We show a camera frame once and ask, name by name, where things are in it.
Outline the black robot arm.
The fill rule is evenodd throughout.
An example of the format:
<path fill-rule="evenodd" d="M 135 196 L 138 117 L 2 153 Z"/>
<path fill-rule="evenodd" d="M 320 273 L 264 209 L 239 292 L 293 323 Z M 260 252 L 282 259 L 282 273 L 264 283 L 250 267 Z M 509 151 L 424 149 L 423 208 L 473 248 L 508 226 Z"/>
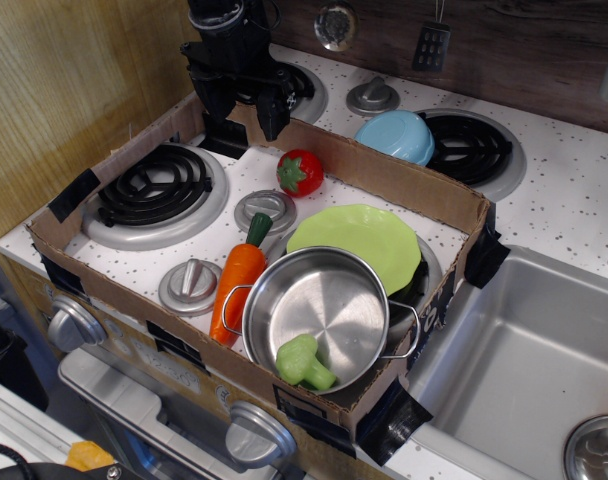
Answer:
<path fill-rule="evenodd" d="M 227 119 L 245 98 L 260 128 L 274 141 L 290 123 L 291 76 L 270 54 L 271 27 L 261 1 L 191 1 L 189 20 L 198 41 L 180 53 L 197 96 L 214 121 Z"/>

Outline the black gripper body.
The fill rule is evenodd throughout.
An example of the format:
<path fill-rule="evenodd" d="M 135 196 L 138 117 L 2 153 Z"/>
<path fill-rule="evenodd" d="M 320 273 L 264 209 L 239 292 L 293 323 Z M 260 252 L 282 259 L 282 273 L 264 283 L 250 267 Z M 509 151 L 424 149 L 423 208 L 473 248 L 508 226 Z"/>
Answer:
<path fill-rule="evenodd" d="M 279 91 L 288 102 L 292 93 L 288 74 L 268 66 L 269 61 L 274 59 L 269 52 L 268 31 L 246 23 L 228 31 L 202 30 L 200 35 L 199 41 L 186 42 L 180 46 L 180 53 L 188 61 L 192 82 L 220 80 L 235 94 L 230 77 L 240 75 L 246 78 L 246 71 L 257 69 L 260 73 L 257 76 L 250 74 L 249 78 L 257 80 L 262 90 Z"/>

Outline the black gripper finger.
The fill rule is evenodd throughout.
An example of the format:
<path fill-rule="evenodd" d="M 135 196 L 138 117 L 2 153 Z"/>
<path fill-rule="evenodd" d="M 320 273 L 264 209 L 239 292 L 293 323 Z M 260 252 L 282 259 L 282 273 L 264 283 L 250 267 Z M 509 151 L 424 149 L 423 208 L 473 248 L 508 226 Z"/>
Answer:
<path fill-rule="evenodd" d="M 228 125 L 236 106 L 235 94 L 220 80 L 194 80 L 193 87 L 212 120 L 219 126 Z"/>
<path fill-rule="evenodd" d="M 275 89 L 263 89 L 256 99 L 256 109 L 265 139 L 276 140 L 290 122 L 286 97 Z"/>

